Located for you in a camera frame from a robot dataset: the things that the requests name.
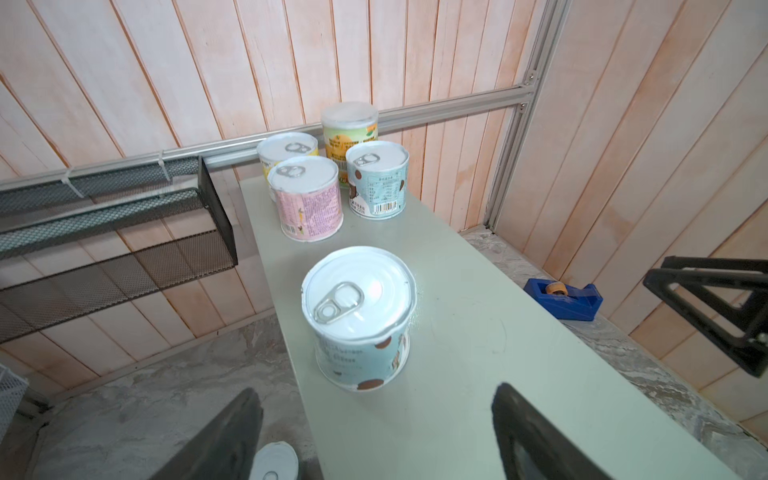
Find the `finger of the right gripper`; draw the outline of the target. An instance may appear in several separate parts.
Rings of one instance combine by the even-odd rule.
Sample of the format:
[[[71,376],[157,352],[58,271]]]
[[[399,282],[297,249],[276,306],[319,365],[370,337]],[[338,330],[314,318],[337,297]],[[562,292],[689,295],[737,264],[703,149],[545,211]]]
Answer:
[[[749,375],[767,370],[767,261],[667,256],[643,285]],[[714,310],[741,334],[705,315],[681,291]]]

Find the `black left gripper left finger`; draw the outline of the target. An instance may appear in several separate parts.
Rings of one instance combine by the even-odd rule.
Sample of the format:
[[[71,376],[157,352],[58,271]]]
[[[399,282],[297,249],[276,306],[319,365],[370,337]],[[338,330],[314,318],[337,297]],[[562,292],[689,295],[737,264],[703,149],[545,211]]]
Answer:
[[[242,390],[151,479],[248,479],[263,416],[257,393]]]

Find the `pink label can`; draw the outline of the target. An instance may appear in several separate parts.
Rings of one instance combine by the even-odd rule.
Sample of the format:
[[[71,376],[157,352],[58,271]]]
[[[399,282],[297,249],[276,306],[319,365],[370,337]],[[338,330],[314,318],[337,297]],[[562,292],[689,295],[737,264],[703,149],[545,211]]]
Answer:
[[[282,232],[304,243],[325,240],[344,220],[337,164],[322,156],[300,156],[273,167],[267,177]]]

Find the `blue label can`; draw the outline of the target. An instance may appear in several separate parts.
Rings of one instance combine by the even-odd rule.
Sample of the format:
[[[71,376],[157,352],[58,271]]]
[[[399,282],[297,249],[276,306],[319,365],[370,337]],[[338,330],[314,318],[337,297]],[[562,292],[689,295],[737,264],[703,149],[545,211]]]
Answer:
[[[416,280],[395,254],[352,246],[322,258],[301,285],[302,313],[316,335],[321,373],[349,391],[390,383],[411,350]]]

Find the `orange yellow label can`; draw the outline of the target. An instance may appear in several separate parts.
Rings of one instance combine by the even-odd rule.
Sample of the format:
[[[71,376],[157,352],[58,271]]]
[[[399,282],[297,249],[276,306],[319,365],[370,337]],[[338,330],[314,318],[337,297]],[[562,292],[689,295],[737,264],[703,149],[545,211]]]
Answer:
[[[378,121],[378,110],[360,101],[341,102],[322,110],[325,153],[338,166],[342,187],[348,186],[347,151],[360,143],[377,140]]]

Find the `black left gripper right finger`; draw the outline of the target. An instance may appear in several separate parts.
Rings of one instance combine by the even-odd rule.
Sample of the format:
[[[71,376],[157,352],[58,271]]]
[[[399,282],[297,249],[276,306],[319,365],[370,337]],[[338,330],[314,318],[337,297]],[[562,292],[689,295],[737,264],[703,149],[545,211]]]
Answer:
[[[506,478],[609,477],[510,384],[497,387],[491,411]]]

